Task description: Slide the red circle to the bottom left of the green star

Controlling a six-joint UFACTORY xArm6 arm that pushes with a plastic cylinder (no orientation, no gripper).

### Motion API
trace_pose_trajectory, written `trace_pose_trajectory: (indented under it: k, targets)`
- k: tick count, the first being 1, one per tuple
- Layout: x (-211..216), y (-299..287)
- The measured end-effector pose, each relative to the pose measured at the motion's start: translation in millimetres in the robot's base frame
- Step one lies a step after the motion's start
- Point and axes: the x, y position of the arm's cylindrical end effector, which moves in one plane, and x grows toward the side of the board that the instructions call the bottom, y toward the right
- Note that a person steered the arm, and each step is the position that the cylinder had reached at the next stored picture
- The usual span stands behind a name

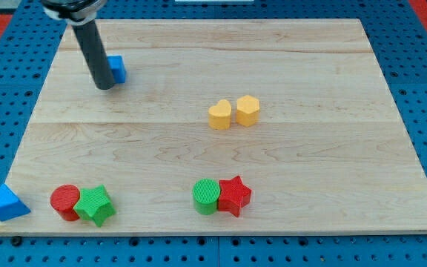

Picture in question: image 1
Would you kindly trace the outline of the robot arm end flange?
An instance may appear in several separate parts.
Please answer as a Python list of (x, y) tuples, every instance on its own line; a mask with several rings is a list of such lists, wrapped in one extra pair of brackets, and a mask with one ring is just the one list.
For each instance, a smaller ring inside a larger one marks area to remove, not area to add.
[(41, 0), (43, 10), (51, 19), (65, 20), (79, 26), (93, 21), (107, 0)]

